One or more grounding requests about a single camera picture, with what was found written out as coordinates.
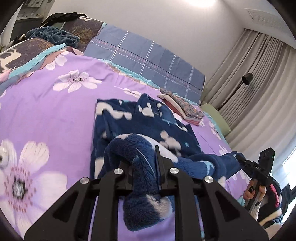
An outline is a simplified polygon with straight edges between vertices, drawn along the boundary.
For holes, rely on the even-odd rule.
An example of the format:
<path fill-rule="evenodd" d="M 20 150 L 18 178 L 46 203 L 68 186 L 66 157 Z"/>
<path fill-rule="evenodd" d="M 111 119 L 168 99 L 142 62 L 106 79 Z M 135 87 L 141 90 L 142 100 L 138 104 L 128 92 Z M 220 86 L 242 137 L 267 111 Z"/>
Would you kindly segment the person right hand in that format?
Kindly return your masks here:
<path fill-rule="evenodd" d="M 245 192 L 243 193 L 243 199 L 245 201 L 248 201 L 250 199 L 253 199 L 255 194 L 256 194 L 256 191 L 253 190 L 250 192 L 250 188 L 253 187 L 255 185 L 255 180 L 254 179 L 251 179 L 248 186 L 247 186 L 247 189 L 245 190 Z M 259 187 L 259 191 L 258 191 L 258 199 L 257 201 L 260 202 L 262 201 L 262 199 L 264 198 L 266 194 L 266 187 L 265 186 L 260 186 Z"/>

